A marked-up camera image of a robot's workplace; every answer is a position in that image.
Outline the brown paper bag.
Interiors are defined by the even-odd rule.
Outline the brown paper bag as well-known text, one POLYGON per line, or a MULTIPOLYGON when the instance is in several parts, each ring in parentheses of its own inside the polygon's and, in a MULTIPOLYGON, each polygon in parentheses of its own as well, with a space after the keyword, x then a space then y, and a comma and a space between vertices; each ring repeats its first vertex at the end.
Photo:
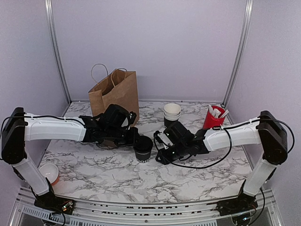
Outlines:
POLYGON ((132 126, 139 121, 138 86, 135 71, 115 69, 107 74, 88 92, 93 116, 104 113, 111 104, 120 105, 128 112, 136 113, 132 126))

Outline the single black coffee cup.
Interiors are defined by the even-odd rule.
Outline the single black coffee cup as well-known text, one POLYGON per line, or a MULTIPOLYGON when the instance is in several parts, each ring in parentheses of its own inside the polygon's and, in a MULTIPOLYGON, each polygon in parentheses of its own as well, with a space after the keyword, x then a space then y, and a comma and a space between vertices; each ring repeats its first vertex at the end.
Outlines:
POLYGON ((149 161, 151 157, 151 151, 147 151, 147 152, 135 151, 135 156, 138 162, 146 163, 149 161))

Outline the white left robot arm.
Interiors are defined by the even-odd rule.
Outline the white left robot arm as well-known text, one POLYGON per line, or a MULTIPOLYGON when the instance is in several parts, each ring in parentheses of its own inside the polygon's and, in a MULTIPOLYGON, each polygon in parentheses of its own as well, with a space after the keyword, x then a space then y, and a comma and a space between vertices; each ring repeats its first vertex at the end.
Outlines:
POLYGON ((69 200, 59 198, 48 178, 38 170, 26 151, 26 144, 40 140, 70 140, 80 143, 106 142, 114 146, 137 146, 140 141, 133 126, 136 113, 110 105, 98 116, 57 117, 25 113, 17 107, 1 128, 1 157, 32 189, 36 201, 50 210, 64 208, 69 200))

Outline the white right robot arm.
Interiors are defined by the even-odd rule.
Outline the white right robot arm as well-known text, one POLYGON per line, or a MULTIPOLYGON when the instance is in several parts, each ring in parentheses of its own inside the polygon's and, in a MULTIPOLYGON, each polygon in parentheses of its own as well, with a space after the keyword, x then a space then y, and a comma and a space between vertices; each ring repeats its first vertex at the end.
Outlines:
POLYGON ((164 131, 156 131, 154 144, 162 144, 156 160, 164 165, 174 164, 184 157, 209 154, 224 148, 257 145, 262 148, 261 158, 251 174, 244 180, 237 197, 219 201, 218 210, 243 211, 257 207, 256 195, 271 178, 276 168, 283 164, 291 151, 287 147, 288 125, 277 120, 269 111, 258 117, 230 126, 200 129, 195 134, 176 121, 164 131))

